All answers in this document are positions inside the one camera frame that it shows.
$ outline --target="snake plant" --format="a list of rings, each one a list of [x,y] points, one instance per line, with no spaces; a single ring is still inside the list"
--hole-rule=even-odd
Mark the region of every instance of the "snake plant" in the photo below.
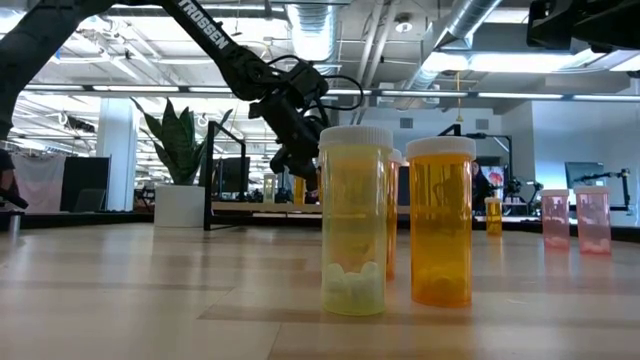
[[[158,140],[153,141],[153,146],[158,158],[169,170],[173,183],[175,185],[193,185],[206,151],[206,135],[202,142],[196,141],[193,112],[189,111],[189,107],[187,107],[178,116],[173,109],[173,104],[167,99],[164,115],[160,120],[147,114],[137,101],[131,100],[136,108],[144,114],[149,131]],[[225,114],[221,125],[228,119],[230,113],[229,111]]]

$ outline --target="cable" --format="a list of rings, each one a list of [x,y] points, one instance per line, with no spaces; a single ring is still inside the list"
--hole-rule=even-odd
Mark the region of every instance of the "cable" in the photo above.
[[[364,102],[364,89],[362,89],[362,85],[360,85],[360,83],[347,75],[327,75],[327,76],[323,76],[325,79],[343,79],[343,80],[347,80],[353,84],[355,84],[358,87],[358,90],[360,90],[360,101],[358,101],[357,104],[353,105],[353,106],[347,106],[347,107],[340,107],[340,106],[331,106],[331,105],[322,105],[325,109],[331,109],[331,110],[338,110],[338,111],[351,111],[351,110],[355,110],[357,108],[359,108],[360,106],[362,106],[362,103]],[[311,107],[309,107],[306,110],[311,110],[311,109],[315,109],[319,107],[318,104],[313,105]]]
[[[302,61],[302,59],[300,59],[299,57],[295,56],[295,55],[283,55],[283,56],[279,56],[271,61],[269,61],[267,63],[267,65],[273,65],[279,61],[285,60],[285,59],[294,59],[294,60],[298,60],[298,61]]]

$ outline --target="wooden table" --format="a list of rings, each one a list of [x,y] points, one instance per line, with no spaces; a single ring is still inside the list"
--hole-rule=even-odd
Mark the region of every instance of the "wooden table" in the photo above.
[[[386,313],[353,318],[321,310],[320,242],[150,225],[1,240],[0,358],[640,359],[639,246],[581,257],[476,232],[473,305],[439,309],[410,300],[402,233]]]

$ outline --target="column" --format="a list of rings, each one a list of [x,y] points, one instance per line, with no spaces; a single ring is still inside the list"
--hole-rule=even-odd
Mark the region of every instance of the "column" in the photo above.
[[[110,157],[107,210],[133,210],[138,119],[129,99],[102,99],[96,156]]]

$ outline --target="yellow pill bottle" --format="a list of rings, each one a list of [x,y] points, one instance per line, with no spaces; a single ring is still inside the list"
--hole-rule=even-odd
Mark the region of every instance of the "yellow pill bottle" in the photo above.
[[[398,173],[403,162],[400,150],[393,149],[389,158],[389,191],[387,192],[387,280],[395,278],[398,236]]]
[[[318,158],[316,176],[318,178],[318,202],[322,204],[322,158]]]
[[[471,305],[471,162],[476,144],[441,136],[407,144],[411,202],[411,298]]]
[[[372,126],[320,134],[322,305],[353,316],[385,309],[387,191],[393,136]]]
[[[293,203],[295,205],[304,205],[304,196],[306,193],[306,182],[303,178],[293,177]]]
[[[502,236],[502,201],[498,198],[485,198],[484,204],[487,212],[487,235]]]

